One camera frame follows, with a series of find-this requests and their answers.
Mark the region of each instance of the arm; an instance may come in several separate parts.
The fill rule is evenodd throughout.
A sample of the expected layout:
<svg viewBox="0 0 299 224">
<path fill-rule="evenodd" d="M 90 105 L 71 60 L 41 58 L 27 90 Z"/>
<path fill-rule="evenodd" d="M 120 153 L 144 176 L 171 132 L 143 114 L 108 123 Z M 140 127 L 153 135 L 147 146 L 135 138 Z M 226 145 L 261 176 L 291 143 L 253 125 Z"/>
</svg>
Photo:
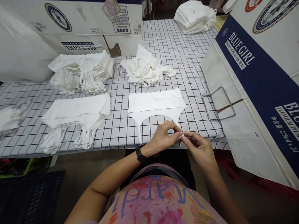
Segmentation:
<svg viewBox="0 0 299 224">
<path fill-rule="evenodd" d="M 214 156 L 210 141 L 194 132 L 184 132 L 181 140 L 202 168 L 211 205 L 229 224 L 249 224 L 233 202 Z"/>
<path fill-rule="evenodd" d="M 169 129 L 175 131 L 172 136 L 168 135 Z M 182 134 L 173 122 L 159 124 L 152 140 L 141 148 L 141 153 L 149 158 L 172 146 Z M 110 196 L 140 164 L 136 153 L 132 153 L 109 166 L 87 187 L 64 224 L 99 222 Z"/>
</svg>

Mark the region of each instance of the person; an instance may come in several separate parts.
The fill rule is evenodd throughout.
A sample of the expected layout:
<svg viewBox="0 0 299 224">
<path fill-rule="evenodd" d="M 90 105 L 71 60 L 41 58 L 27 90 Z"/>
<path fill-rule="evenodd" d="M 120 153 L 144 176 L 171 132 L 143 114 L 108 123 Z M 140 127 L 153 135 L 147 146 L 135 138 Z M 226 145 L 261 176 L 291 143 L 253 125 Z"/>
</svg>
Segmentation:
<svg viewBox="0 0 299 224">
<path fill-rule="evenodd" d="M 168 149 L 178 139 L 203 170 L 213 207 L 196 192 L 187 150 Z M 105 213 L 109 198 L 118 188 L 120 191 Z M 65 221 L 98 223 L 248 224 L 220 175 L 211 142 L 197 133 L 182 132 L 170 121 L 159 124 L 151 141 L 137 147 L 136 153 L 129 153 L 104 170 Z"/>
</svg>

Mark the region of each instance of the white grid pattern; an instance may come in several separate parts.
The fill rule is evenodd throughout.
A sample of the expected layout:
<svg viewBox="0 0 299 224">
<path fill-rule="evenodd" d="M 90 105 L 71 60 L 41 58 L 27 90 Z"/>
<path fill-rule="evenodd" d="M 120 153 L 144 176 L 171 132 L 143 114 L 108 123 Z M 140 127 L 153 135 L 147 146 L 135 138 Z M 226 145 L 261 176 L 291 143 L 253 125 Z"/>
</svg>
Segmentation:
<svg viewBox="0 0 299 224">
<path fill-rule="evenodd" d="M 143 46 L 154 57 L 161 60 L 162 66 L 172 66 L 177 74 L 173 78 L 164 76 L 162 82 L 136 90 L 136 86 L 127 83 L 128 77 L 120 74 L 116 66 L 124 58 L 114 58 L 114 74 L 108 79 L 106 93 L 110 94 L 110 116 L 98 127 L 95 140 L 89 150 L 77 150 L 73 143 L 81 133 L 80 126 L 67 130 L 57 155 L 103 150 L 111 148 L 135 148 L 139 143 L 138 127 L 128 116 L 129 94 L 138 92 L 154 92 L 179 88 L 187 105 L 180 115 L 180 125 L 183 131 L 195 131 L 209 140 L 215 141 L 214 148 L 228 149 L 220 122 L 210 122 L 207 118 L 201 95 L 209 95 L 209 90 L 200 67 L 200 63 L 216 37 L 215 28 L 195 35 L 182 35 L 174 20 L 153 20 L 143 22 Z M 31 86 L 21 86 L 15 83 L 4 83 L 0 86 L 0 109 L 15 105 L 19 101 L 32 99 L 30 108 L 24 112 L 21 127 L 14 130 L 0 141 L 0 157 L 34 157 L 45 156 L 40 145 L 50 128 L 43 124 L 41 117 L 56 99 L 85 97 L 85 93 L 73 96 L 63 96 L 50 85 L 49 81 Z M 216 119 L 217 111 L 211 97 L 206 100 L 206 106 L 211 119 Z M 143 142 L 152 138 L 158 124 L 171 120 L 164 116 L 153 116 L 146 119 L 141 126 Z"/>
</svg>

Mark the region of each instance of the stack of white fabric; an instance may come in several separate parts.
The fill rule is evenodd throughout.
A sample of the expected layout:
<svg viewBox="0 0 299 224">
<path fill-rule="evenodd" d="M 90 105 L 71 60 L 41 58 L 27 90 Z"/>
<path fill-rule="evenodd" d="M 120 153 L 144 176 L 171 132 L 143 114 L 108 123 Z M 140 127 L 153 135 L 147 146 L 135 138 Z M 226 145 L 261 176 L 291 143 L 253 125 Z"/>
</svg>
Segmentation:
<svg viewBox="0 0 299 224">
<path fill-rule="evenodd" d="M 110 114 L 110 96 L 102 94 L 91 97 L 55 100 L 41 118 L 51 132 L 44 137 L 41 147 L 44 153 L 54 154 L 60 147 L 66 130 L 81 125 L 82 134 L 74 141 L 76 148 L 89 149 L 97 127 Z"/>
<path fill-rule="evenodd" d="M 74 95 L 82 90 L 95 95 L 106 91 L 103 83 L 112 76 L 113 59 L 105 50 L 98 54 L 61 54 L 49 68 L 55 72 L 50 83 L 61 94 Z"/>
<path fill-rule="evenodd" d="M 209 30 L 216 22 L 216 13 L 216 9 L 191 0 L 178 7 L 174 20 L 184 34 L 194 34 Z"/>
<path fill-rule="evenodd" d="M 20 103 L 15 108 L 9 106 L 0 110 L 0 138 L 6 134 L 9 134 L 13 129 L 19 128 L 19 122 L 22 113 L 28 109 L 31 101 L 28 100 L 25 103 Z"/>
<path fill-rule="evenodd" d="M 176 75 L 175 70 L 167 66 L 161 66 L 160 61 L 153 57 L 153 55 L 148 52 L 140 44 L 138 45 L 136 57 L 133 59 L 122 60 L 117 66 L 119 69 L 122 66 L 129 77 L 128 83 L 133 83 L 137 86 L 140 84 L 150 87 L 156 82 L 163 81 L 163 74 L 168 77 L 173 77 Z"/>
</svg>

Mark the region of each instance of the plastic crate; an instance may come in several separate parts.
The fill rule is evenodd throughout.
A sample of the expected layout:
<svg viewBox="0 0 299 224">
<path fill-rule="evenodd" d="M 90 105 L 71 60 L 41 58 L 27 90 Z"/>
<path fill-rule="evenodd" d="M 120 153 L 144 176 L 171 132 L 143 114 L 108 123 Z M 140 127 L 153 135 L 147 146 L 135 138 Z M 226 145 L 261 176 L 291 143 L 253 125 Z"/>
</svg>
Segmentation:
<svg viewBox="0 0 299 224">
<path fill-rule="evenodd" d="M 51 157 L 31 159 L 0 159 L 0 179 L 25 176 L 33 170 L 49 166 Z"/>
<path fill-rule="evenodd" d="M 53 223 L 64 173 L 61 170 L 38 176 L 0 180 L 0 222 Z"/>
</svg>

